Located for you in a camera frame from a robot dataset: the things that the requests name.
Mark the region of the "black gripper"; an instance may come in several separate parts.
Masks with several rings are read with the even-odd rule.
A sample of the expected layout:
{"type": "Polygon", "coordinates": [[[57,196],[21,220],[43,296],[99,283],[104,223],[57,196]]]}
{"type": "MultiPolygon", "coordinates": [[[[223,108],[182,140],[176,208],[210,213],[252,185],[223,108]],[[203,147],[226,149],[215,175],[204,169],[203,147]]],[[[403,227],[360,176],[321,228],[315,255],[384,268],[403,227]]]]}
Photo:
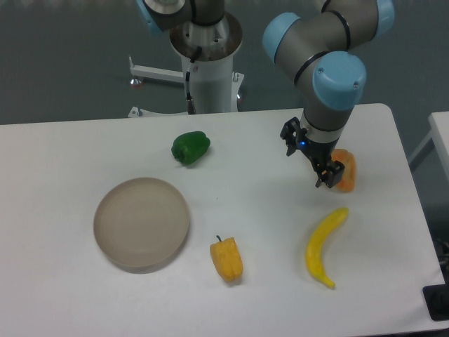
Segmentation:
{"type": "Polygon", "coordinates": [[[300,150],[314,166],[318,177],[315,187],[324,184],[326,187],[332,188],[341,181],[343,176],[343,163],[330,160],[331,152],[339,138],[332,142],[319,143],[312,140],[309,137],[310,135],[311,131],[301,127],[300,120],[297,117],[288,120],[280,133],[280,137],[285,141],[287,147],[286,156],[289,157],[300,150]]]}

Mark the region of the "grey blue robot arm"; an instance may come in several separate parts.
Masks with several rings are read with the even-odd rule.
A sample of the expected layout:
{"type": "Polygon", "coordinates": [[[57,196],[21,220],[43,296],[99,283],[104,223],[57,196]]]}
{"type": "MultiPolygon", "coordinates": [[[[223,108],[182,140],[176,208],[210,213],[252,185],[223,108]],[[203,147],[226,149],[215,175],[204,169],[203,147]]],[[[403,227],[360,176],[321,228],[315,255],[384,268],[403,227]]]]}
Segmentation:
{"type": "MultiPolygon", "coordinates": [[[[180,80],[189,114],[236,109],[233,57],[243,31],[223,1],[138,1],[145,26],[167,31],[182,62],[180,80]]],[[[281,131],[288,154],[301,151],[319,185],[336,186],[348,172],[331,154],[366,83],[364,64],[350,50],[387,32],[394,23],[391,1],[326,1],[310,20],[276,16],[262,45],[306,100],[301,117],[281,131]]]]}

